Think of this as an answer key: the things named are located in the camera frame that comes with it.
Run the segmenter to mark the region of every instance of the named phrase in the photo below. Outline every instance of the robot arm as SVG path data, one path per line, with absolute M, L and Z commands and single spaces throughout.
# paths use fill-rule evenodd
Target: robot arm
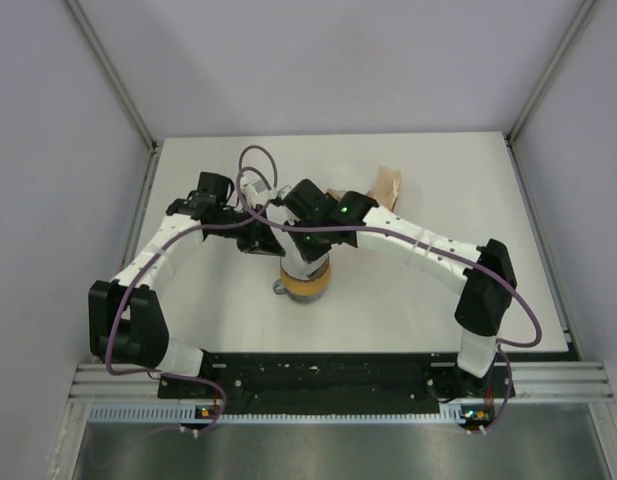
M 141 274 L 137 283 L 140 286 L 131 293 L 128 309 L 122 316 L 113 360 L 180 375 L 199 375 L 204 352 L 170 338 L 159 295 L 186 257 L 209 234 L 214 234 L 236 239 L 242 252 L 282 257 L 282 266 L 286 260 L 307 278 L 327 267 L 328 251 L 332 245 L 342 243 L 385 253 L 420 268 L 460 296 L 455 312 L 455 319 L 463 328 L 459 368 L 477 378 L 489 371 L 499 326 L 511 303 L 510 294 L 490 277 L 381 233 L 349 230 L 274 234 L 267 225 L 249 222 L 247 212 L 226 205 L 231 184 L 226 177 L 202 172 L 197 189 L 170 205 L 159 230 L 135 260 L 110 282 L 95 282 L 89 293 L 90 345 L 94 355 L 104 358 L 121 297 Z M 259 208 L 269 198 L 259 182 L 244 179 L 242 188 L 253 208 Z M 516 287 L 507 249 L 496 240 L 490 240 L 484 247 L 458 242 L 407 222 L 360 193 L 348 192 L 337 200 L 309 180 L 301 181 L 293 189 L 283 189 L 273 203 L 285 207 L 281 223 L 285 219 L 287 225 L 301 227 L 381 227 L 481 263 Z M 167 252 L 161 251 L 165 244 L 169 244 Z M 146 270 L 156 253 L 160 257 Z

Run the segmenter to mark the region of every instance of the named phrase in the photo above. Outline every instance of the gray wall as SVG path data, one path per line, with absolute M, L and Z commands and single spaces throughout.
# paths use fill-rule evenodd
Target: gray wall
M 605 0 L 518 148 L 584 347 L 617 395 L 617 0 Z
M 507 130 L 580 0 L 82 0 L 159 138 Z
M 0 479 L 43 478 L 146 153 L 57 0 L 0 0 Z

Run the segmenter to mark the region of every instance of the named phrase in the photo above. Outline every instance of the white platform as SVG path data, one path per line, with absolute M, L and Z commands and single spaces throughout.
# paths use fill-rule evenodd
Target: white platform
M 535 351 L 566 342 L 510 159 L 500 133 L 171 138 L 164 143 L 139 240 L 157 230 L 166 207 L 185 197 L 202 170 L 234 178 L 249 144 L 277 160 L 280 186 L 310 178 L 325 190 L 366 192 L 379 164 L 402 171 L 396 212 L 451 238 L 504 242 L 518 291 L 535 309 L 544 338 Z M 255 152 L 247 163 L 270 172 Z M 331 253 L 333 278 L 312 305 L 276 296 L 278 259 L 240 253 L 234 241 L 202 245 L 162 299 L 171 334 L 210 351 L 452 352 L 460 328 L 458 297 L 431 277 L 373 253 L 342 246 Z M 528 341 L 530 321 L 513 303 L 502 336 Z

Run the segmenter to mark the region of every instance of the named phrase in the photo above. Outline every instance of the black mounting plate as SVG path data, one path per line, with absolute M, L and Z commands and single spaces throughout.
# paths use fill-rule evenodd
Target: black mounting plate
M 456 354 L 216 353 L 209 378 L 228 395 L 230 414 L 407 414 L 437 413 L 427 380 L 448 375 Z M 506 369 L 495 366 L 489 385 L 505 393 Z M 212 399 L 199 383 L 165 379 L 162 399 Z

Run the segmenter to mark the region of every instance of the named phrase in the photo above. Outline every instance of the metal sheet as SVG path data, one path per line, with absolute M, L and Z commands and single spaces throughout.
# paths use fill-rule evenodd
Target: metal sheet
M 90 426 L 96 458 L 120 451 L 151 426 Z M 208 437 L 163 432 L 108 469 L 80 462 L 81 480 L 342 480 L 610 478 L 588 408 L 512 406 L 486 438 L 459 427 L 226 425 Z

